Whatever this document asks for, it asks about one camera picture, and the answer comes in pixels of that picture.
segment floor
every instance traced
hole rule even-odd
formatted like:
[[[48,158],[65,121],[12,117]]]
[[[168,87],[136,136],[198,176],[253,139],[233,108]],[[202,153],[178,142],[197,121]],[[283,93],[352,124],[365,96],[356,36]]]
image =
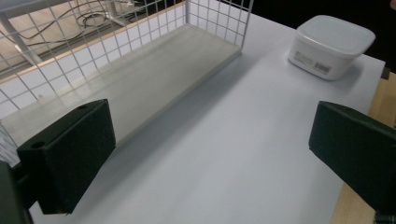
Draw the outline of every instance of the floor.
[[[127,1],[115,1],[116,10],[129,24],[144,17],[142,5],[127,6]],[[9,21],[20,32],[22,40],[45,61],[68,49],[86,44],[100,35],[115,32],[121,26],[110,22],[104,1],[73,0],[55,7],[34,11]],[[31,66],[15,48],[15,41],[0,23],[0,77]]]

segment container lid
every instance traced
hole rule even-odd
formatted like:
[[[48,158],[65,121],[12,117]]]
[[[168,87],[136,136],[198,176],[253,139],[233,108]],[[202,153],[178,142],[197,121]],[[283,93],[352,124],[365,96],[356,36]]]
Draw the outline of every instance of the container lid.
[[[297,38],[342,58],[363,54],[373,41],[370,30],[330,16],[316,16],[297,28]]]

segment white wire grid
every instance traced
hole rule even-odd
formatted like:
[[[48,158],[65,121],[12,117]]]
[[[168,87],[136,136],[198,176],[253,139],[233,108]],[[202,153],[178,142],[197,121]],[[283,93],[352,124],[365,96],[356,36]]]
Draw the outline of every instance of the white wire grid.
[[[253,4],[248,0],[237,3],[144,0],[139,5],[135,1],[134,6],[126,7],[133,2],[79,0],[62,3],[68,7],[65,13],[56,8],[60,5],[41,2],[47,3],[47,7],[40,11],[29,11],[29,7],[22,6],[23,24],[14,22],[14,18],[8,19],[15,27],[14,32],[1,30],[1,45],[7,42],[14,45],[15,35],[35,35],[31,39],[24,38],[29,48],[24,54],[28,58],[32,53],[38,55],[43,62],[33,61],[30,67],[23,68],[21,64],[27,64],[27,60],[22,53],[0,51],[0,67],[7,75],[0,80],[0,119],[40,97],[60,94],[59,90],[64,87],[73,88],[74,80],[88,80],[89,75],[102,66],[186,23],[243,46]],[[36,13],[47,13],[47,20],[36,19]],[[0,15],[5,17],[7,10],[2,9]],[[51,30],[42,31],[47,26]]]

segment black cable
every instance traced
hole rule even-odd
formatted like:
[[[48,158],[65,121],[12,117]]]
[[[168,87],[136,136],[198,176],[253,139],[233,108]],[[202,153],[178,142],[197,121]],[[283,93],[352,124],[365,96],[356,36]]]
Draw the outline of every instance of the black cable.
[[[102,8],[103,11],[92,11],[92,12],[87,12],[87,13],[81,13],[81,11],[80,11],[80,9],[79,9],[81,6],[85,6],[85,5],[88,5],[88,4],[90,4],[90,3],[95,3],[95,2],[97,2],[97,3],[100,5],[100,7]],[[126,1],[114,1],[114,2],[117,2],[117,3],[127,3]],[[69,13],[70,11],[72,11],[72,10],[74,10],[74,9],[76,9],[76,8],[78,9],[78,12],[79,12],[79,14],[80,14],[80,16],[77,17],[77,23],[78,23],[79,26],[84,27],[84,29],[86,29],[87,27],[95,26],[95,25],[89,25],[89,24],[87,23],[87,21],[88,21],[89,19],[94,19],[94,18],[96,18],[96,17],[102,17],[103,20],[102,20],[102,23],[101,23],[100,25],[104,24],[104,23],[108,20],[108,18],[106,17],[106,14],[105,14],[106,11],[105,11],[103,5],[100,3],[100,0],[90,1],[90,2],[83,3],[83,4],[80,4],[79,1],[77,0],[77,5],[76,5],[75,7],[71,7],[70,9],[66,10],[63,14],[61,14],[59,17],[57,17],[54,21],[50,22],[48,25],[46,25],[43,29],[39,30],[36,34],[31,35],[31,36],[28,36],[28,37],[27,37],[27,36],[24,36],[24,35],[21,35],[21,34],[19,34],[19,35],[20,35],[22,38],[24,38],[24,39],[32,39],[32,38],[35,38],[36,36],[42,34],[44,31],[46,31],[47,29],[49,29],[49,28],[51,27],[51,25],[53,25],[57,20],[59,20],[60,18],[62,18],[63,16],[65,16],[67,13]],[[131,21],[131,19],[134,18],[134,13],[130,13],[129,15],[127,14],[127,15],[125,15],[124,17],[129,18],[128,21]],[[28,46],[28,47],[31,47],[31,46],[35,46],[35,45],[41,45],[41,44],[56,44],[56,43],[63,43],[63,42],[70,41],[70,40],[74,40],[74,39],[78,38],[78,37],[81,36],[84,32],[85,32],[85,30],[81,31],[80,33],[78,33],[77,35],[75,35],[75,36],[73,36],[73,37],[71,37],[71,38],[67,38],[67,39],[64,39],[64,40],[43,41],[43,42],[37,42],[37,43],[33,43],[33,44],[28,44],[27,46]],[[13,44],[16,44],[16,42],[15,42],[13,39],[9,38],[9,37],[8,37],[7,35],[5,35],[1,30],[0,30],[0,34],[2,34],[6,39],[8,39],[8,40],[9,40],[10,42],[12,42]]]

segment label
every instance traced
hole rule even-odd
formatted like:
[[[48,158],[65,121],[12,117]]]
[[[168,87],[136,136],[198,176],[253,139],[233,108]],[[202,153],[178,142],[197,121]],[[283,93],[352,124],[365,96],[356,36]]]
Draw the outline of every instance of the label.
[[[316,62],[315,60],[307,57],[306,55],[302,54],[300,51],[296,51],[293,57],[294,60],[296,60],[299,63],[304,64],[307,67],[310,67],[318,72],[320,72],[323,75],[327,75],[330,70],[332,69],[329,65],[326,65],[324,63],[319,63]]]

